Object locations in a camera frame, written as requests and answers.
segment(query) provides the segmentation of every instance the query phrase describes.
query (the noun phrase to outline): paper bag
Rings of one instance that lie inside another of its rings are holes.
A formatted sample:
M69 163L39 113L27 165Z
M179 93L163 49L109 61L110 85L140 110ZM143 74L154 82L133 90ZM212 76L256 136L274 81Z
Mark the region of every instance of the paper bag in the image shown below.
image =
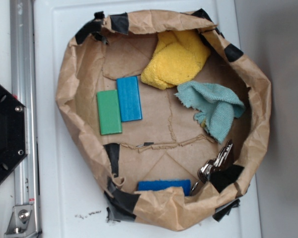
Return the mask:
M174 96L139 81L143 119L123 123L123 133L100 135L96 93L116 89L117 78L139 75L149 63L157 33L196 29L212 53L194 78L233 90L246 105L222 145L193 120L196 113ZM66 49L56 101L73 141L108 200L109 219L186 229L244 195L268 145L271 84L241 50L228 42L201 9L192 14L143 10L104 17L102 12ZM180 187L137 191L142 180L198 180L227 140L234 165L193 196ZM227 182L227 177L236 177Z

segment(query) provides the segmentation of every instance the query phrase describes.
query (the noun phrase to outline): metal key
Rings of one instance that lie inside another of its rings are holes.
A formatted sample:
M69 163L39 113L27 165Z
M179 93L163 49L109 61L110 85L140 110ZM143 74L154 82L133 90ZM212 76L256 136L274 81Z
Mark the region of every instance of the metal key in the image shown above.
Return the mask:
M207 161L205 165L198 170L199 180L192 186L190 196L199 185L199 182L206 183L209 180L210 174L226 169L233 163L233 161L228 161L227 159L232 147L232 140L229 140L226 146L223 147L222 150L219 152L216 159Z

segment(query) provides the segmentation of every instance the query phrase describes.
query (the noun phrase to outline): light blue cloth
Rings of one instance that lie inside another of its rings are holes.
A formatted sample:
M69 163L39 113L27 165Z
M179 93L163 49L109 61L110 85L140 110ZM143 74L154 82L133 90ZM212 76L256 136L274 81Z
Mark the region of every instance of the light blue cloth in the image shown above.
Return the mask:
M206 118L205 131L219 143L227 136L233 118L241 117L245 111L238 96L219 84L189 81L178 85L177 89L175 95L185 107L201 111L194 115L194 120L201 124Z

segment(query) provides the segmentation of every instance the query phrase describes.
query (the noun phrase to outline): blue block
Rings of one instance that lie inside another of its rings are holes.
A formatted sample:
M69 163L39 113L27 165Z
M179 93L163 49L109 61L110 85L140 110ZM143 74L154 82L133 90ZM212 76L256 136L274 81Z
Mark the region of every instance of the blue block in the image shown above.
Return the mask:
M156 180L156 181L141 181L138 183L138 191L159 191L168 187L182 187L185 196L190 195L191 181L186 180Z
M121 121L141 120L143 114L137 77L118 78L117 90Z

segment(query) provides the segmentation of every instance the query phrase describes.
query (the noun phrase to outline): screw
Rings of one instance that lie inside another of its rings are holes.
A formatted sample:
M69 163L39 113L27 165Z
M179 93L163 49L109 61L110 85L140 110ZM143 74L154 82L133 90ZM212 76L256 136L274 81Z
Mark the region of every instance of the screw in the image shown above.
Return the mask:
M27 210L21 210L19 212L19 218L22 221L27 221L30 218L30 213Z
M20 113L21 111L23 111L23 108L22 108L21 106L16 106L16 107L15 107L15 111L16 111L17 113Z
M22 232L21 227L16 227L13 229L13 233L15 233L15 234L19 234L21 232Z

